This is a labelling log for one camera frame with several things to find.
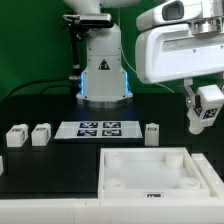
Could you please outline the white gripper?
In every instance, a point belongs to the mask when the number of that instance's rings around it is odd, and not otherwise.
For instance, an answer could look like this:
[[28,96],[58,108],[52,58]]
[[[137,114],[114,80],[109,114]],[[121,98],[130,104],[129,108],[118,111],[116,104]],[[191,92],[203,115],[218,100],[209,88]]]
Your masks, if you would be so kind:
[[220,73],[224,72],[224,31],[192,35],[188,24],[156,27],[137,38],[135,59],[137,77],[143,83],[183,79],[188,108],[201,107],[191,77],[218,73],[216,84],[224,90],[224,73]]

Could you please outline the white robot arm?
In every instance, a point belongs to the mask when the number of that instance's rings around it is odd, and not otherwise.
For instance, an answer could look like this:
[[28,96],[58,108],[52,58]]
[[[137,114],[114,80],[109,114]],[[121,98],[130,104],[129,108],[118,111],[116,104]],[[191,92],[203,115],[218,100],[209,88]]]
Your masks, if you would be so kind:
[[[74,10],[63,19],[87,37],[81,102],[116,104],[132,98],[121,65],[121,30],[103,10],[142,0],[63,0]],[[224,0],[161,0],[136,19],[137,77],[161,83],[224,71]]]

